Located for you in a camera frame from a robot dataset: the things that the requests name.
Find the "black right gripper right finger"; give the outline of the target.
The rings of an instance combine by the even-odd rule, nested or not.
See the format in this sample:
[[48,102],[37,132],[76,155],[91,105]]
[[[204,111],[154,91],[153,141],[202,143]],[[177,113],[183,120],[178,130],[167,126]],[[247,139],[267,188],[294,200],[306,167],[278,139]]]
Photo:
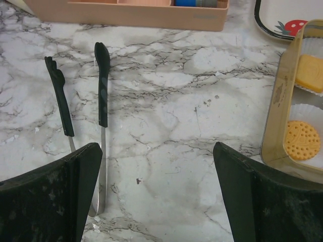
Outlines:
[[322,241],[322,184],[222,142],[215,144],[213,158],[234,241]]

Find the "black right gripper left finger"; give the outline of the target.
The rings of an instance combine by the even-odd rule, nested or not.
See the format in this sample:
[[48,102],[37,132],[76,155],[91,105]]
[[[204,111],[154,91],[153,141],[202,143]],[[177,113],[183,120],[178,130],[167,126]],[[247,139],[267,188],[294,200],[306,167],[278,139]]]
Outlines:
[[1,241],[80,241],[101,165],[89,143],[1,182]]

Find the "round sandwich cookie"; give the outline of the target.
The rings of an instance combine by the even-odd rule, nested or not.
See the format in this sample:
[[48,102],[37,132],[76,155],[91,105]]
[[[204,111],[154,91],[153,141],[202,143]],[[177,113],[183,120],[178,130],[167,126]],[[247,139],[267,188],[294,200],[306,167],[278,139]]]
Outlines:
[[308,160],[320,151],[320,136],[309,123],[291,120],[287,123],[284,146],[288,155],[294,160]]

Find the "rectangular tan biscuit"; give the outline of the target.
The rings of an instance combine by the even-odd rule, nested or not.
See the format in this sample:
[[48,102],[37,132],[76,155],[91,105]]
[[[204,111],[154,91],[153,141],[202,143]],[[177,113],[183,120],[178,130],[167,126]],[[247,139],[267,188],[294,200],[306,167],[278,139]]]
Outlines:
[[299,58],[295,83],[315,93],[322,93],[322,58],[303,54]]

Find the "black-tipped metal tongs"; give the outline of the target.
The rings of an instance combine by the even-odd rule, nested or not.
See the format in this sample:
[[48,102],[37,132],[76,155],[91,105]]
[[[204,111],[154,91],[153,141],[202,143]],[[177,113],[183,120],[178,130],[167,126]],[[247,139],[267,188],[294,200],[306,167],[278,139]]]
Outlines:
[[[94,193],[89,208],[88,215],[95,217],[105,210],[106,204],[106,128],[108,127],[108,104],[107,104],[107,88],[108,77],[111,67],[110,54],[106,46],[102,42],[96,42],[94,46],[95,59],[99,68],[98,78],[98,122],[101,127],[101,143],[102,159],[100,170],[98,173],[98,191]],[[46,68],[51,78],[53,88],[58,103],[60,117],[65,136],[69,139],[71,152],[76,151],[74,145],[74,129],[71,121],[69,106],[64,94],[65,77],[61,70],[57,68],[57,62],[51,56],[44,58]]]

